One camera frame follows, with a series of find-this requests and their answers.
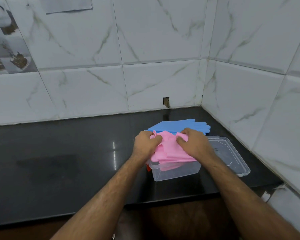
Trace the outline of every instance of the person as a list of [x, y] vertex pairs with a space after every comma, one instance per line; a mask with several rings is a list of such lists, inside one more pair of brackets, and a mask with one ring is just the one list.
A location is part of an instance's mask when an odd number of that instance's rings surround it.
[[[177, 138], [186, 153], [204, 166], [215, 181], [222, 198], [243, 239], [300, 239], [300, 233], [217, 157], [202, 132], [185, 128], [185, 142]], [[150, 139], [151, 131], [141, 131], [135, 138], [131, 157], [110, 181], [51, 240], [108, 240], [112, 238], [125, 198], [139, 169], [162, 141]]]

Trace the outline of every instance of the hand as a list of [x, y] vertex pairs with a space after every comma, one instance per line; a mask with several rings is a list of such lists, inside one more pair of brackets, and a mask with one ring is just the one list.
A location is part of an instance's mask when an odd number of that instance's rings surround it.
[[162, 136], [157, 135], [155, 138], [150, 139], [153, 135], [151, 131], [141, 131], [136, 136], [132, 156], [141, 164], [144, 164], [155, 153], [156, 147], [161, 143]]
[[177, 137], [176, 141], [188, 155], [202, 164], [216, 157], [208, 138], [202, 132], [185, 128], [181, 133], [188, 136], [188, 141], [181, 137]]

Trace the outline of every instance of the clear plastic container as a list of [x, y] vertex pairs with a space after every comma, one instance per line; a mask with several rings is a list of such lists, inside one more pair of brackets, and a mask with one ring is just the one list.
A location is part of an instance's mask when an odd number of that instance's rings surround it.
[[[217, 156], [220, 157], [239, 177], [250, 173], [248, 165], [244, 162], [228, 138], [219, 136], [207, 137]], [[198, 161], [159, 164], [158, 162], [148, 160], [147, 164], [152, 170], [153, 179], [155, 181], [195, 174], [198, 173], [201, 168], [201, 164]]]
[[221, 160], [234, 171], [239, 177], [248, 175], [250, 169], [242, 159], [238, 151], [226, 137], [207, 136], [214, 152]]

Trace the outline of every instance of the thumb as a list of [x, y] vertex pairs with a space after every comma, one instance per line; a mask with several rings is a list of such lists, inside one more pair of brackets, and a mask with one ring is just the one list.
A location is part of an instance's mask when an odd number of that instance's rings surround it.
[[184, 147], [185, 147], [185, 145], [186, 145], [186, 141], [183, 139], [183, 138], [181, 138], [180, 136], [178, 136], [177, 138], [176, 138], [176, 142], [184, 149]]
[[155, 138], [151, 139], [155, 142], [156, 146], [158, 146], [162, 141], [162, 136], [157, 135]]

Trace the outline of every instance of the black countertop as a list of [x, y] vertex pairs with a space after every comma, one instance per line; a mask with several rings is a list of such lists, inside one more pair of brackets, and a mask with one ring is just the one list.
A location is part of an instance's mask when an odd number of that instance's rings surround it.
[[[251, 173], [250, 188], [282, 180], [201, 107], [0, 126], [0, 225], [71, 215], [129, 158], [133, 139], [160, 121], [194, 118], [209, 135], [229, 138]], [[146, 208], [219, 197], [208, 172], [155, 182], [143, 167], [126, 207]]]

